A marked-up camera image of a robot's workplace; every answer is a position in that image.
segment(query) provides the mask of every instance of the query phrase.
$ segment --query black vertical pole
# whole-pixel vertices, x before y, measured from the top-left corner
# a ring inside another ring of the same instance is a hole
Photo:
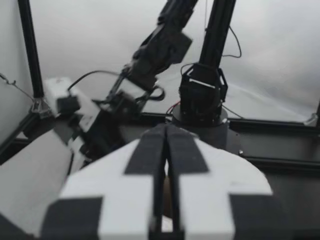
[[[34,25],[29,0],[18,0],[22,30],[25,42],[26,53],[28,57],[29,70],[33,88],[33,97],[42,98],[44,88],[42,84],[40,64],[37,52]]]
[[[320,128],[320,101],[319,101],[319,105],[318,105],[318,109],[316,111],[316,114],[318,116],[318,121],[316,122],[316,127]]]
[[[199,63],[218,69],[236,0],[214,0]]]

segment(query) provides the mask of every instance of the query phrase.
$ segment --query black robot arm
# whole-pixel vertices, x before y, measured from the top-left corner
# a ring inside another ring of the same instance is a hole
[[[147,100],[152,100],[156,75],[172,64],[181,63],[192,40],[183,32],[198,0],[168,0],[162,9],[155,30],[142,42],[133,54],[132,60],[125,65],[121,75],[111,89],[105,103],[107,109],[118,119],[131,118],[142,111]],[[129,80],[145,91],[138,100],[129,94],[118,91],[122,81]],[[157,98],[164,98],[164,91]]]

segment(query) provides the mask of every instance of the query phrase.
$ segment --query red wire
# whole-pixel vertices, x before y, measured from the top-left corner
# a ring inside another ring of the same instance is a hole
[[[169,107],[169,109],[165,112],[165,114],[169,114],[169,112],[172,111],[173,108],[176,107],[179,103],[180,103],[180,101],[178,101],[177,103],[175,103],[171,107]]]

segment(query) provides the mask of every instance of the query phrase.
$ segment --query white wall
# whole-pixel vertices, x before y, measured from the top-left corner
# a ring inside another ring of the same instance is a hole
[[[43,77],[69,76],[75,80],[95,69],[120,71],[155,28],[165,2],[31,0]],[[208,0],[208,13],[212,2]],[[199,59],[205,6],[206,0],[198,1],[184,30],[193,38],[184,63]],[[245,89],[239,94],[254,92],[305,119],[315,112],[320,92],[319,8],[319,0],[237,0],[231,25],[240,40],[243,58],[226,57],[221,64],[229,83]],[[230,33],[224,52],[238,53]],[[160,103],[148,103],[146,110],[163,112],[179,99],[180,66],[174,65],[159,76],[160,84],[166,84],[167,97]],[[113,76],[95,75],[79,86],[90,97],[103,98],[114,80]],[[263,114],[264,106],[251,109],[237,98],[227,101],[236,112],[249,113],[249,118],[301,120],[291,115],[283,118],[286,114],[281,112]]]
[[[17,0],[0,0],[0,72],[32,94]],[[0,144],[28,114],[32,102],[0,79]]]

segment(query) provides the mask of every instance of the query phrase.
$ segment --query black stripe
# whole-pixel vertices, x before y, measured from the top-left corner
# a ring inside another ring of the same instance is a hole
[[[272,195],[229,196],[235,225],[234,240],[290,240],[284,209]]]
[[[167,142],[176,175],[207,173],[209,169],[198,149],[194,137],[173,125],[167,127]]]
[[[23,230],[10,222],[5,216],[0,214],[0,239],[2,240],[33,240],[31,235],[28,235]]]
[[[66,178],[67,178],[67,177],[70,175],[70,173],[71,173],[72,164],[74,163],[74,157],[75,157],[75,154],[72,153],[72,154],[71,154],[71,158],[70,158],[70,164],[69,164],[68,172],[66,173]]]
[[[166,134],[173,230],[179,231],[179,175],[207,173],[209,169],[194,141],[194,137],[190,133],[173,125],[169,125]]]
[[[163,214],[163,188],[165,178],[166,151],[164,142],[166,125],[160,124],[144,133],[124,171],[125,175],[153,176],[153,232],[160,232]]]
[[[95,197],[55,202],[46,213],[41,239],[98,240],[102,201],[102,197]]]

